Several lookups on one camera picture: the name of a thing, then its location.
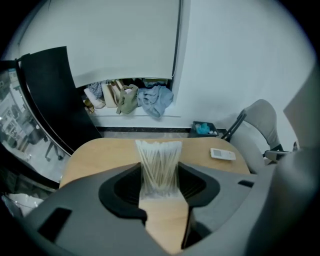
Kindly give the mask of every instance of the gray chair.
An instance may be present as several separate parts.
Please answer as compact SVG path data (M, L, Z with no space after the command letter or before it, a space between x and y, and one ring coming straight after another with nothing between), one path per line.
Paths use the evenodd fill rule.
M238 129L243 121L251 124L263 135L271 151L283 152L277 133L277 114L268 101L259 99L242 110L234 124L221 137L238 149L250 172L257 174L266 165L265 153L261 154L258 146L247 132Z

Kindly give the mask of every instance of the remote control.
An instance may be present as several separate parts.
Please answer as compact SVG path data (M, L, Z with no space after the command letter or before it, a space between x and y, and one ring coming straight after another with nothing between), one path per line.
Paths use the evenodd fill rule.
M212 158L223 159L223 160L236 160L236 154L228 150L210 148L210 154Z

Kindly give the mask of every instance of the bundle of cotton swabs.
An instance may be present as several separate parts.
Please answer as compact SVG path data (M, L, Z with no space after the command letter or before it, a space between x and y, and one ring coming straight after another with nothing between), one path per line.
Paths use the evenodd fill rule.
M178 162L181 141L154 142L136 140L141 167L142 186L140 197L172 196L178 191Z

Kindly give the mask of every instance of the chair back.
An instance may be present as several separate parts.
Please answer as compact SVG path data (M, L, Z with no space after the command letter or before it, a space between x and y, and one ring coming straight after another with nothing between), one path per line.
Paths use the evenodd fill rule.
M258 99L246 107L244 121L255 127L265 138L270 149L279 147L280 141L277 133L277 113L274 107L265 99Z

